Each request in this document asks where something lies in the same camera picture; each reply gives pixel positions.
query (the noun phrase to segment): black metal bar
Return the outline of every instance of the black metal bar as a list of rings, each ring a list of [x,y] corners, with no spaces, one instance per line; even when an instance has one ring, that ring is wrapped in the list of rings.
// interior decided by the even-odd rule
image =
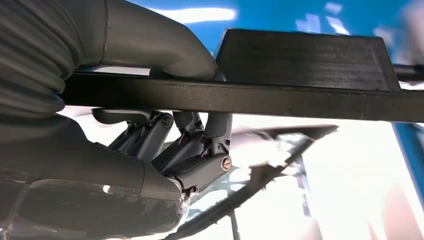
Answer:
[[[67,105],[149,108],[306,118],[424,122],[424,92],[234,84],[77,73]]]
[[[233,240],[241,240],[240,232],[239,232],[239,226],[237,224],[237,217],[236,217],[235,209],[230,211],[228,213],[228,216],[231,219],[232,239]]]

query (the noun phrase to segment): bolt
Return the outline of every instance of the bolt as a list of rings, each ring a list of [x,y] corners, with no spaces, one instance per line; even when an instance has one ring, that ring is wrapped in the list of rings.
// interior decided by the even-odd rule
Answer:
[[[172,124],[174,124],[173,118],[170,115],[166,115],[165,118],[162,120],[162,125],[168,129],[172,127]]]
[[[225,156],[225,157],[222,158],[221,169],[224,172],[228,172],[228,170],[230,170],[230,168],[231,168],[231,165],[232,165],[231,158],[229,156]]]

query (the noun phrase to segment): gray plastic housing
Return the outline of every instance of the gray plastic housing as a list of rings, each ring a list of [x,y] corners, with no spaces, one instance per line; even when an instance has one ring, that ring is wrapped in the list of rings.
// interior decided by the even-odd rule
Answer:
[[[177,226],[181,190],[148,162],[89,142],[56,114],[57,94],[80,65],[210,80],[217,67],[196,36],[125,0],[4,0],[0,31],[1,237],[99,240]]]

